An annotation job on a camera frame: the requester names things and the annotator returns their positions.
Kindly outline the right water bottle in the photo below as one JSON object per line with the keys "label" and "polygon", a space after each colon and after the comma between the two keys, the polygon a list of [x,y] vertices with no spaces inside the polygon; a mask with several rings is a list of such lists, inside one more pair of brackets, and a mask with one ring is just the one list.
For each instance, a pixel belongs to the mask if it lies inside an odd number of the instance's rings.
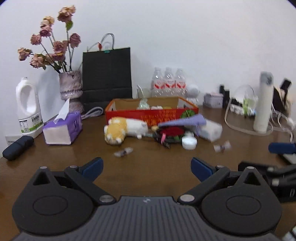
{"label": "right water bottle", "polygon": [[186,95],[186,77],[182,69],[177,69],[175,74],[176,94],[184,97]]}

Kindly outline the dried pink flower bouquet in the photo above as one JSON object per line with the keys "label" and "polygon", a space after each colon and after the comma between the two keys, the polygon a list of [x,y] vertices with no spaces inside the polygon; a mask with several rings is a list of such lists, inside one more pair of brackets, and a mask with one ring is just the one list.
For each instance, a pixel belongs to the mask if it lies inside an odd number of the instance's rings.
{"label": "dried pink flower bouquet", "polygon": [[[44,17],[40,23],[39,32],[30,37],[30,44],[40,46],[41,52],[21,47],[18,49],[18,60],[29,59],[30,66],[35,69],[46,70],[50,66],[59,74],[72,71],[74,50],[81,44],[80,35],[70,32],[74,26],[73,16],[75,13],[76,7],[71,5],[60,9],[56,18]],[[56,40],[54,36],[53,26],[56,21],[64,24],[66,32],[64,40]]]}

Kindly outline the white tissue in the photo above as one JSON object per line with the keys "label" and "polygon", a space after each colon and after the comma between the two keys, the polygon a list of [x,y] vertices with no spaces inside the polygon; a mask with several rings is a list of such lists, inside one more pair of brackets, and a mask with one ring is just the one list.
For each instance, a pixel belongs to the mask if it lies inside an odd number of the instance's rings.
{"label": "white tissue", "polygon": [[163,109],[163,107],[159,106],[159,105],[158,106],[151,106],[150,109],[151,110],[160,110],[160,109]]}

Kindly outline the dark blue glasses case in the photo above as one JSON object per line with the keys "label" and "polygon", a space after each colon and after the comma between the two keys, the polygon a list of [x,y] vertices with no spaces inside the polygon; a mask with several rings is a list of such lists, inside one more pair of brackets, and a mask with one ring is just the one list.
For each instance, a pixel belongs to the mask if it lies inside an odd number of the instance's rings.
{"label": "dark blue glasses case", "polygon": [[27,149],[34,144],[34,138],[30,136],[22,136],[3,151],[3,157],[8,161],[13,161],[22,155]]}

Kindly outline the black paper bag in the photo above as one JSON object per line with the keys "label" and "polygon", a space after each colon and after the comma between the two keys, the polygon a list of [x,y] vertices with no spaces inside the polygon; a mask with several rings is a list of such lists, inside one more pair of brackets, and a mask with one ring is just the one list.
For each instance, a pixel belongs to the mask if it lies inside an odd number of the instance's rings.
{"label": "black paper bag", "polygon": [[81,102],[86,111],[94,107],[106,108],[116,98],[132,98],[130,48],[115,49],[113,33],[89,47],[82,58]]}

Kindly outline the candy wrapper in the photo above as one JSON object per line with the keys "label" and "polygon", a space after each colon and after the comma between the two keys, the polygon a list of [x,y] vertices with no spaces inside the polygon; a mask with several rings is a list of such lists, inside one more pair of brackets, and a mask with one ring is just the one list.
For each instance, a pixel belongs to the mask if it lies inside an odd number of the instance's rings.
{"label": "candy wrapper", "polygon": [[230,144],[229,141],[226,141],[222,145],[214,145],[213,148],[214,148],[214,151],[217,152],[217,153],[224,152],[225,150],[231,149],[231,144]]}
{"label": "candy wrapper", "polygon": [[128,148],[124,148],[122,150],[119,150],[119,151],[115,152],[114,156],[121,158],[121,157],[124,157],[126,155],[129,155],[132,152],[133,152],[133,148],[128,147]]}

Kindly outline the small lilac tin box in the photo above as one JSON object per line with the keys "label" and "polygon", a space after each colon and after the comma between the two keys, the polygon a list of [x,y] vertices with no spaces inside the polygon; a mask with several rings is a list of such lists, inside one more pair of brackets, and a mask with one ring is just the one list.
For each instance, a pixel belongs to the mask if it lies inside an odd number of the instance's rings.
{"label": "small lilac tin box", "polygon": [[208,108],[222,108],[223,94],[220,93],[206,93],[204,95],[204,106]]}

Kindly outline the white cylindrical bottle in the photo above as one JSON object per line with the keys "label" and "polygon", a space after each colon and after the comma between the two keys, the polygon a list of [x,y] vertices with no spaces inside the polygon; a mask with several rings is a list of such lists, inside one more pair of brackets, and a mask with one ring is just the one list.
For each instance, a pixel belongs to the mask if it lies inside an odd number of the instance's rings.
{"label": "white cylindrical bottle", "polygon": [[258,101],[255,111],[253,129],[265,134],[271,116],[271,106],[273,102],[273,75],[270,72],[261,72],[259,80]]}

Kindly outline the orange cardboard box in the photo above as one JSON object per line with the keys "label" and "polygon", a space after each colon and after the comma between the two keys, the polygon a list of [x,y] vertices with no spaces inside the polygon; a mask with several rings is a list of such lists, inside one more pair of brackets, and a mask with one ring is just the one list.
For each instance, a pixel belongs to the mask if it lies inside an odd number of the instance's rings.
{"label": "orange cardboard box", "polygon": [[149,127],[185,116],[195,115],[199,108],[182,97],[152,97],[147,102],[151,106],[162,106],[160,110],[137,110],[139,99],[113,99],[105,108],[108,121],[114,117],[134,118],[145,121]]}

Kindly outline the white round jar lid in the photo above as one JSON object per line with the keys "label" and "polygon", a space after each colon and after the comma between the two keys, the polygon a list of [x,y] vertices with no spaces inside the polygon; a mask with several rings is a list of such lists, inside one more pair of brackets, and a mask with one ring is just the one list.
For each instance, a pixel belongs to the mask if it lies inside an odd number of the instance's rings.
{"label": "white round jar lid", "polygon": [[184,136],[182,137],[182,147],[185,150],[194,150],[197,146],[197,139],[194,136]]}

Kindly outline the purple tissue box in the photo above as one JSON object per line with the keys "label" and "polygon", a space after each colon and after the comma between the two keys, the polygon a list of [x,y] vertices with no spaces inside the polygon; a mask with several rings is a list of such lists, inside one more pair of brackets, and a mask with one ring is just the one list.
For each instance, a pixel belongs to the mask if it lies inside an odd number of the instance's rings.
{"label": "purple tissue box", "polygon": [[67,99],[54,120],[43,127],[45,143],[48,145],[71,145],[82,130],[81,113],[70,112]]}

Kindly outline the middle water bottle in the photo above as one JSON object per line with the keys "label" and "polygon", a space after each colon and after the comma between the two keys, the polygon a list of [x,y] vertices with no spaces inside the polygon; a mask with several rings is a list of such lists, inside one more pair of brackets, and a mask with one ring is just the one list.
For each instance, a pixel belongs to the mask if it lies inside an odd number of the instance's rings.
{"label": "middle water bottle", "polygon": [[167,96],[174,96],[175,95],[175,87],[176,87],[176,80],[173,76],[173,72],[170,67],[165,69],[164,75],[164,83],[165,83],[165,94]]}

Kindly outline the clear plastic bag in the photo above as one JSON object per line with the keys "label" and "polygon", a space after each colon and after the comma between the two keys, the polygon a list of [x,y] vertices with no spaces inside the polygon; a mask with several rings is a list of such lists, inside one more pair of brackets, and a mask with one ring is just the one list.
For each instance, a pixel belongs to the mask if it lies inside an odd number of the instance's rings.
{"label": "clear plastic bag", "polygon": [[146,98],[142,98],[139,101],[137,110],[149,110],[149,109],[150,109],[150,105],[148,104],[147,99]]}

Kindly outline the yellow white plush toy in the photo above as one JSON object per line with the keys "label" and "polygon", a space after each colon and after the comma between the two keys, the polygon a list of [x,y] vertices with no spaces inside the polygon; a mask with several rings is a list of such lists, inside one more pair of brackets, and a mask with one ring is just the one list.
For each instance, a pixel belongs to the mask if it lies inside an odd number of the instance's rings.
{"label": "yellow white plush toy", "polygon": [[126,137],[141,139],[149,131],[145,121],[114,117],[104,126],[104,139],[109,145],[121,145]]}

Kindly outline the purple knitted cloth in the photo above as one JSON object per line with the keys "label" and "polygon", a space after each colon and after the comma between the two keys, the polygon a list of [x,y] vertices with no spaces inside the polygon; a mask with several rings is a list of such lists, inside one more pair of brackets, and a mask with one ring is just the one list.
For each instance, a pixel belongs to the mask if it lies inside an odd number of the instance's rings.
{"label": "purple knitted cloth", "polygon": [[206,119],[201,114],[195,114],[189,118],[180,118],[177,120],[170,120],[163,123],[159,123],[158,127],[163,126],[184,126],[192,131],[197,131],[200,126],[206,124]]}

